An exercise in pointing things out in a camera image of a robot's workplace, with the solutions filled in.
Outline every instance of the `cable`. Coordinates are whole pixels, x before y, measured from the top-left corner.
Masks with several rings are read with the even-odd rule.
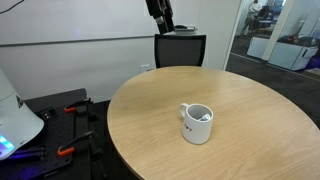
[[[11,9],[13,9],[14,7],[16,7],[18,4],[22,3],[23,1],[24,1],[24,0],[21,0],[20,2],[16,3],[15,5],[13,5],[11,8],[9,8],[9,9],[7,9],[7,10],[5,10],[5,11],[0,12],[0,14],[3,14],[3,13],[6,13],[6,12],[10,11]]]

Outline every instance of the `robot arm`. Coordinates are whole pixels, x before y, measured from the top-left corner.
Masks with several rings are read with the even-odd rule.
[[[149,14],[155,19],[160,34],[174,31],[172,9],[169,0],[146,0]]]

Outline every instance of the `blue light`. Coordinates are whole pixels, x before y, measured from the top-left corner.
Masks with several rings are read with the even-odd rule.
[[[0,135],[0,143],[6,147],[7,149],[14,149],[14,145],[11,144],[11,142],[9,142],[8,140],[6,140],[6,138],[4,138],[3,136]]]

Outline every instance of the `floor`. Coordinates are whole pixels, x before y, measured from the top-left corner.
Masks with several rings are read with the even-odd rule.
[[[302,74],[286,71],[246,55],[248,39],[237,39],[233,45],[226,70],[253,79],[287,97],[300,107],[320,128],[320,81]],[[101,121],[95,124],[104,151],[104,164],[108,179],[137,179],[117,154],[108,133],[107,109],[110,101],[94,104]]]

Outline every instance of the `mug handle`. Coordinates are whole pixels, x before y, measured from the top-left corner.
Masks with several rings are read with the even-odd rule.
[[[186,110],[188,107],[189,107],[189,105],[187,103],[180,104],[179,110],[180,110],[182,117],[184,117],[186,115]]]

